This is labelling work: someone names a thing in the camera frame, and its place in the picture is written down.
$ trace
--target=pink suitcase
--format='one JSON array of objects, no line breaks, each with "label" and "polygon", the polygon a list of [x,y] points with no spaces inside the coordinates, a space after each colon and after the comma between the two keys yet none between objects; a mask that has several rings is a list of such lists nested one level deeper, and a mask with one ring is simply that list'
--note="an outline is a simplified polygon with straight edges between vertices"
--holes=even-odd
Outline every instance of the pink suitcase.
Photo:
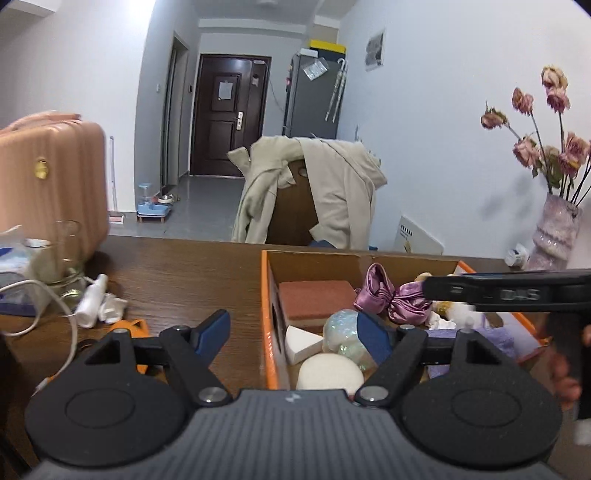
[{"label": "pink suitcase", "polygon": [[0,130],[0,232],[22,225],[52,240],[57,220],[80,223],[83,260],[109,231],[105,134],[80,115],[45,112]]}]

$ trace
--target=dark brown door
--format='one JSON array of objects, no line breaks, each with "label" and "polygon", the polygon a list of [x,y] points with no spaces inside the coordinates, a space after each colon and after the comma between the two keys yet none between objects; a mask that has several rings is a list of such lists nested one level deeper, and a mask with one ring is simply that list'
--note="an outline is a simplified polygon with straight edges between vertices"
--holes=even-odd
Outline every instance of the dark brown door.
[{"label": "dark brown door", "polygon": [[268,65],[265,57],[201,56],[192,175],[242,176],[226,154],[261,137]]}]

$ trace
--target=white logo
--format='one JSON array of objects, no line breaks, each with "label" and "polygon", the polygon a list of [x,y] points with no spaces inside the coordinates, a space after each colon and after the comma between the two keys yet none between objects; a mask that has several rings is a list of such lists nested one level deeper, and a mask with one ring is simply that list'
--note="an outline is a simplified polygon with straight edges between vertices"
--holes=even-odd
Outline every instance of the white logo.
[{"label": "white logo", "polygon": [[292,393],[289,397],[285,398],[289,403],[295,403],[296,400],[301,400],[301,397],[297,393]]},{"label": "white logo", "polygon": [[501,290],[501,300],[503,301],[538,301],[540,298],[540,291],[535,288],[528,290]]}]

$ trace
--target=round white sponge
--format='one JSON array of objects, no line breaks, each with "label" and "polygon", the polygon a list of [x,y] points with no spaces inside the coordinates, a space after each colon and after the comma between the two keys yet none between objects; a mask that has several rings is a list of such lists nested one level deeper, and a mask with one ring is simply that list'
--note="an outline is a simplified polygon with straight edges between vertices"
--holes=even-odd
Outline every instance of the round white sponge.
[{"label": "round white sponge", "polygon": [[364,381],[363,373],[352,360],[336,353],[319,353],[301,364],[296,389],[343,389],[352,397]]}]

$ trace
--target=purple satin scrunchie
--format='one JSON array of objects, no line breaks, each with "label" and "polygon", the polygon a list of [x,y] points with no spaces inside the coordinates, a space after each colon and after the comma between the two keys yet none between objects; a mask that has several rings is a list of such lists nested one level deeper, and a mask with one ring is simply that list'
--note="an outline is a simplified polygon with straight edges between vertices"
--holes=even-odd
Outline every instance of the purple satin scrunchie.
[{"label": "purple satin scrunchie", "polygon": [[388,310],[395,323],[420,325],[431,315],[431,304],[423,296],[423,282],[413,281],[395,288],[379,263],[369,267],[363,288],[353,305],[359,310],[380,314]]}]

